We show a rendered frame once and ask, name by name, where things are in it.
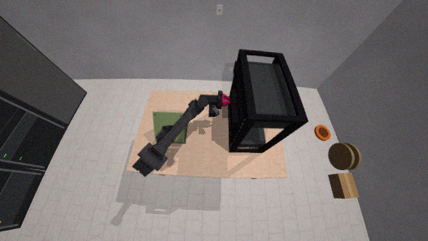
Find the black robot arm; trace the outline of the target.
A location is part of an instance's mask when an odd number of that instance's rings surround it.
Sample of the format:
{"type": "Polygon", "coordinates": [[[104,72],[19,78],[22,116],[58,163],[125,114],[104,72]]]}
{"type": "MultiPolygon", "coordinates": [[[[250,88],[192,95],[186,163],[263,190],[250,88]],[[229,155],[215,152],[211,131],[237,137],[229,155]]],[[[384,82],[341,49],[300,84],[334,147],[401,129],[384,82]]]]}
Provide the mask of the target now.
{"type": "Polygon", "coordinates": [[[139,170],[139,173],[141,173],[144,177],[151,173],[154,169],[156,171],[161,169],[168,159],[168,157],[165,156],[165,152],[167,151],[168,147],[191,121],[191,118],[194,119],[204,109],[204,107],[208,105],[208,100],[209,117],[220,115],[219,110],[217,109],[218,97],[209,97],[207,94],[201,94],[200,96],[198,99],[199,102],[195,99],[188,104],[190,107],[186,110],[184,116],[174,126],[166,125],[162,127],[162,131],[155,137],[157,141],[162,138],[159,142],[157,142],[155,145],[147,143],[146,146],[138,153],[140,158],[132,167],[137,171],[139,170]],[[147,149],[148,151],[146,151],[147,149]]]}

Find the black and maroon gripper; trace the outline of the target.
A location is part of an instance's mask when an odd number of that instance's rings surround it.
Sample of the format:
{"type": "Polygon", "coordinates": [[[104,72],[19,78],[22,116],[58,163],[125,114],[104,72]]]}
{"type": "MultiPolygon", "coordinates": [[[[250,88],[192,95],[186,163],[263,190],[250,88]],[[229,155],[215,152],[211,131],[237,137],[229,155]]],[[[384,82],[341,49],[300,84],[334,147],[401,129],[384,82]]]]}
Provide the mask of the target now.
{"type": "Polygon", "coordinates": [[[209,97],[218,97],[217,109],[221,109],[222,107],[231,103],[230,101],[225,101],[225,100],[230,100],[230,97],[223,94],[223,91],[220,91],[220,90],[218,90],[218,95],[209,95],[209,97]]]}

